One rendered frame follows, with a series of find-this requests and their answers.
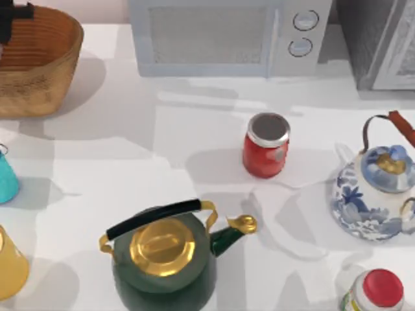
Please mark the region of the pale microwave oven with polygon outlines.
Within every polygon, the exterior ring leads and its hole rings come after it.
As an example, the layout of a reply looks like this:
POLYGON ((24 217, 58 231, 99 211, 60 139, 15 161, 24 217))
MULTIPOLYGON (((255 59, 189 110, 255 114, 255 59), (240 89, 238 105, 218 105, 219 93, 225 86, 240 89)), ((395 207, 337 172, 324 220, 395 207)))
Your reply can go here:
POLYGON ((307 76, 333 0, 128 0, 141 76, 307 76))

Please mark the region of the microwave knob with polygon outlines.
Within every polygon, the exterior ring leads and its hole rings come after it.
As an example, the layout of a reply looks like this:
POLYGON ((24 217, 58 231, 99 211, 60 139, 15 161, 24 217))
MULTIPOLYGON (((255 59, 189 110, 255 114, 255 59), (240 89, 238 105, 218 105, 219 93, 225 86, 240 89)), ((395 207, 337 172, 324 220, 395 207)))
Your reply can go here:
POLYGON ((313 43, 307 38, 300 38, 291 41, 288 46, 288 52, 295 58, 307 56, 313 50, 313 43))
POLYGON ((294 16, 293 25, 299 31, 309 31, 317 26, 319 19, 319 15, 314 10, 306 10, 294 16))

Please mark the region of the red can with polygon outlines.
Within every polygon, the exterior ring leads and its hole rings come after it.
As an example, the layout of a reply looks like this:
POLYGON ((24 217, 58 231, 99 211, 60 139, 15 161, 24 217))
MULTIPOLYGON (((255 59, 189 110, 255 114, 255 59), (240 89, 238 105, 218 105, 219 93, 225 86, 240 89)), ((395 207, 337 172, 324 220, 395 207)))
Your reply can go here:
POLYGON ((243 145, 243 165, 253 176, 272 178, 283 167, 289 148, 291 127, 280 114, 262 112, 248 123, 243 145))

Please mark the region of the green and gold kettle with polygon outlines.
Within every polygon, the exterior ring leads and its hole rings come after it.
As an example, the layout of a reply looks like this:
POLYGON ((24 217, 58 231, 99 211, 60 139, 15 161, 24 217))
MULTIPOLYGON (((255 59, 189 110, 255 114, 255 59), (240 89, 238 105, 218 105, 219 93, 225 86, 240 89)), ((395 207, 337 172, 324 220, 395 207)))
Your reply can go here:
POLYGON ((119 279, 143 294, 175 294, 195 283, 216 259, 246 235, 257 231, 249 214, 228 218, 212 228, 215 204, 193 198, 150 207, 108 228, 99 249, 112 257, 119 279))

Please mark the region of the grey cabinet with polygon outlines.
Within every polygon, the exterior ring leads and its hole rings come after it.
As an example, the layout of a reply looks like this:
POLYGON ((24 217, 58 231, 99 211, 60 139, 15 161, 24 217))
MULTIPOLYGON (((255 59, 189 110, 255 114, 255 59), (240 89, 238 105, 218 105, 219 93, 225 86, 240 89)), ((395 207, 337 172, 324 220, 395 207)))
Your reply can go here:
POLYGON ((397 0, 337 0, 338 21, 357 89, 373 88, 383 59, 381 45, 397 0))

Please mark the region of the white bottle with red cap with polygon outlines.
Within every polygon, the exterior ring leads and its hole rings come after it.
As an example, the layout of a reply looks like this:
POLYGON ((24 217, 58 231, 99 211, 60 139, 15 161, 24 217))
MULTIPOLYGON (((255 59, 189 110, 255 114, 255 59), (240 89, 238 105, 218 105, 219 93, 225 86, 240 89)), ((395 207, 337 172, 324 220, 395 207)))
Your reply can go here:
POLYGON ((399 277, 386 269, 362 272, 342 298, 340 311, 401 311, 404 287, 399 277))

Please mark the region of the microwave door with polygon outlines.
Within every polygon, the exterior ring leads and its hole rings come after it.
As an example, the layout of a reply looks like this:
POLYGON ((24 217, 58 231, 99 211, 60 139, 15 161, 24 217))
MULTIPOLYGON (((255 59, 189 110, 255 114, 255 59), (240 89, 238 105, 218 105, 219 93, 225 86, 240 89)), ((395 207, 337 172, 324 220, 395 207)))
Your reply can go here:
POLYGON ((128 0, 139 74, 267 76, 281 0, 128 0))

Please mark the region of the blue and white teapot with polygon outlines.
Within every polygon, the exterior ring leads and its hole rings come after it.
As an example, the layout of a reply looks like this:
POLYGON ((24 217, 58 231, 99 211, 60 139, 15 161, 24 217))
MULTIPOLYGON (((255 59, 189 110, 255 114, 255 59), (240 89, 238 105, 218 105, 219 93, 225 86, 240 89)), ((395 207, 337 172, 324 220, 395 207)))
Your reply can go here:
POLYGON ((366 121, 362 149, 338 173, 331 213, 349 234, 367 241, 415 234, 415 158, 404 146, 369 144, 366 121))

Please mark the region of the yellow cup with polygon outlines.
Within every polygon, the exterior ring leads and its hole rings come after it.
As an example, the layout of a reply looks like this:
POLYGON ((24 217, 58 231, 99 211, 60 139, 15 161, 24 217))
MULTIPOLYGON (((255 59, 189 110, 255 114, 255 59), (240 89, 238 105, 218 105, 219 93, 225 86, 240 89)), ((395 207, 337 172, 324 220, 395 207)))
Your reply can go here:
POLYGON ((0 301, 16 295, 25 285, 29 261, 0 225, 0 301))

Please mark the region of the teal cup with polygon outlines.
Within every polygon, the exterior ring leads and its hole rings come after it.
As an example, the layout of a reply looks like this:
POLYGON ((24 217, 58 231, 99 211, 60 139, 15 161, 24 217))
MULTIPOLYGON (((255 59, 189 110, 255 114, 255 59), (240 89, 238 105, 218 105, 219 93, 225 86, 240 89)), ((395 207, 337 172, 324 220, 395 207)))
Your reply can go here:
POLYGON ((19 191, 19 181, 6 160, 7 146, 0 143, 0 204, 12 200, 19 191))

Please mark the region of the grey cabinet door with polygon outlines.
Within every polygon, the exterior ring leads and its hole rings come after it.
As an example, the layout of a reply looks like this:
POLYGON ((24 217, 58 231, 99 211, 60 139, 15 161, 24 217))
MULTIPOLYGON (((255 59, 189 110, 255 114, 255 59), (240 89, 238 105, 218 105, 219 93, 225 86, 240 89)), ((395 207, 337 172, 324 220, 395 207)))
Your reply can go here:
POLYGON ((415 0, 397 0, 381 45, 376 90, 415 91, 415 0))

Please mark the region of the woven wicker basket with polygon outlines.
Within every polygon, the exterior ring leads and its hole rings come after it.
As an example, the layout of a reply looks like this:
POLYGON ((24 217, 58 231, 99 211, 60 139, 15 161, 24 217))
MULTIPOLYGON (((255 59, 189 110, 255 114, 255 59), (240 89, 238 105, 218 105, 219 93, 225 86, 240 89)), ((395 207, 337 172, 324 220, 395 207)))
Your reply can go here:
POLYGON ((0 118, 54 113, 67 95, 84 39, 69 14, 34 6, 32 19, 13 19, 12 36, 0 44, 0 118))

